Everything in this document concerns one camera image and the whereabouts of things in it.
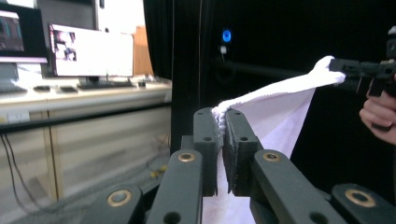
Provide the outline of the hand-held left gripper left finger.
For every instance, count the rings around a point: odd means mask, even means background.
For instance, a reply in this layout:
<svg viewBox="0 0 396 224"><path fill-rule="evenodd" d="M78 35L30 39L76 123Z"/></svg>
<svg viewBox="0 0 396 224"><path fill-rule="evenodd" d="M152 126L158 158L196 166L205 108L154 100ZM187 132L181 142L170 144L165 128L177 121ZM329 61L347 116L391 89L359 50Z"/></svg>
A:
<svg viewBox="0 0 396 224"><path fill-rule="evenodd" d="M212 197L218 193L218 154L222 137L219 127L212 114L212 109L206 107L194 113L192 135L183 135L182 149L194 149L203 158L203 196Z"/></svg>

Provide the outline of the dark computer monitor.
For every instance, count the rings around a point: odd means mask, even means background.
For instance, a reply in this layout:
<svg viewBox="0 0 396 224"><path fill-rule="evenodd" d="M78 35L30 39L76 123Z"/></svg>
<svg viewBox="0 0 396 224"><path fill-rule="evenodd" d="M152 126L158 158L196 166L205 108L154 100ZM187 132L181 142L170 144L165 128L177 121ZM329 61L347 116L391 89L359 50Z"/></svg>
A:
<svg viewBox="0 0 396 224"><path fill-rule="evenodd" d="M47 63L41 11L0 4L0 63Z"/></svg>

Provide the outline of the black keyboard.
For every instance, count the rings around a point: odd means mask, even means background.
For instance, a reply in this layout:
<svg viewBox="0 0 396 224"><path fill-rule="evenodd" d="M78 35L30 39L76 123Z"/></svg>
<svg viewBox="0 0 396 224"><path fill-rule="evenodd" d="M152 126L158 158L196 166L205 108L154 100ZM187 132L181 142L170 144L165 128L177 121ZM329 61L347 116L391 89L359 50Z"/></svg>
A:
<svg viewBox="0 0 396 224"><path fill-rule="evenodd" d="M114 88L132 88L134 86L131 82L118 81L85 81L77 84L80 90L99 90L99 89L114 89Z"/></svg>

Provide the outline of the bright computer monitor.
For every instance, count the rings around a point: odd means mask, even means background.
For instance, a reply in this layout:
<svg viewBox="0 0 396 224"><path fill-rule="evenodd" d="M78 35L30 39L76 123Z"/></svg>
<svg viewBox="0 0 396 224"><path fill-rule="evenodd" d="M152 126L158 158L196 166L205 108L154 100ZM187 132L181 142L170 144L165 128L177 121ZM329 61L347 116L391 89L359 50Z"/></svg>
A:
<svg viewBox="0 0 396 224"><path fill-rule="evenodd" d="M53 74L57 77L130 77L134 38L120 33L49 25Z"/></svg>

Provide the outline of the white towel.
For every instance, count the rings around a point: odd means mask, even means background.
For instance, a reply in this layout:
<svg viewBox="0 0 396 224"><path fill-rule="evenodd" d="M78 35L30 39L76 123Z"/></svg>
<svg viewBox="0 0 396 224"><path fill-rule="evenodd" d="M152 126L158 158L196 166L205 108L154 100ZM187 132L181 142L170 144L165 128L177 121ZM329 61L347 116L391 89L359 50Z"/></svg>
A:
<svg viewBox="0 0 396 224"><path fill-rule="evenodd" d="M266 85L243 96L221 102L211 109L221 133L225 132L225 113L241 111L262 145L290 156L303 128L316 88L342 83L346 76L332 72L331 56L316 62L306 75ZM222 154L217 159L218 194L203 199L202 224L255 224L249 198L235 197L228 191Z"/></svg>

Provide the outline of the white desk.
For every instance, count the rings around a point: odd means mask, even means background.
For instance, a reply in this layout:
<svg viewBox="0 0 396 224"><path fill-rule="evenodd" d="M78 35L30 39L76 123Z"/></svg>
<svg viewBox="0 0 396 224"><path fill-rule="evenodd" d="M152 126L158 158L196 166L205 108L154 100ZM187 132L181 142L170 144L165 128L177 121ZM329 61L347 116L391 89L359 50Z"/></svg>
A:
<svg viewBox="0 0 396 224"><path fill-rule="evenodd" d="M0 95L0 122L2 118L24 116L28 112L53 109L74 108L78 106L115 104L138 100L159 99L170 102L172 84L170 81L147 82L145 87L138 86L139 79L133 78L135 87L120 89L100 89L62 93L57 89L49 92L29 90L25 94Z"/></svg>

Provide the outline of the brown wooden board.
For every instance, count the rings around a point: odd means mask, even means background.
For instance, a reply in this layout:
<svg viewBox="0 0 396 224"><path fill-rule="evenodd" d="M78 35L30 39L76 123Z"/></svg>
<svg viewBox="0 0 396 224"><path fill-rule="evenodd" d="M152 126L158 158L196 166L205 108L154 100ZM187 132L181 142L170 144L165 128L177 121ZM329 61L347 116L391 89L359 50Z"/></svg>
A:
<svg viewBox="0 0 396 224"><path fill-rule="evenodd" d="M149 43L145 26L137 26L134 33L134 74L152 75Z"/></svg>

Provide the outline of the white power outlet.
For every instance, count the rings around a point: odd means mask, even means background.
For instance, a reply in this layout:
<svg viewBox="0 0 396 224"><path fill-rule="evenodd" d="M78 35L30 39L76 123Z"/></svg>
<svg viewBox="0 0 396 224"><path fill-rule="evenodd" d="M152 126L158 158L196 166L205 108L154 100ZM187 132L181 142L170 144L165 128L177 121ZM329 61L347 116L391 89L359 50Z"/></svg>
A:
<svg viewBox="0 0 396 224"><path fill-rule="evenodd" d="M30 114L28 112L10 112L7 114L7 120L9 123L28 122Z"/></svg>

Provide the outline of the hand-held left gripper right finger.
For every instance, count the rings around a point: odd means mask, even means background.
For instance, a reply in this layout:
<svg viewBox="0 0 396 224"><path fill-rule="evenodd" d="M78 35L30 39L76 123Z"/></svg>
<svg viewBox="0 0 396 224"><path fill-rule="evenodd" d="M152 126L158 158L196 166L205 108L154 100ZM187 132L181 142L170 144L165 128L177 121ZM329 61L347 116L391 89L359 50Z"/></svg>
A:
<svg viewBox="0 0 396 224"><path fill-rule="evenodd" d="M225 114L225 135L222 158L228 182L228 192L236 197L248 197L253 187L251 164L259 150L259 139L245 115L235 109Z"/></svg>

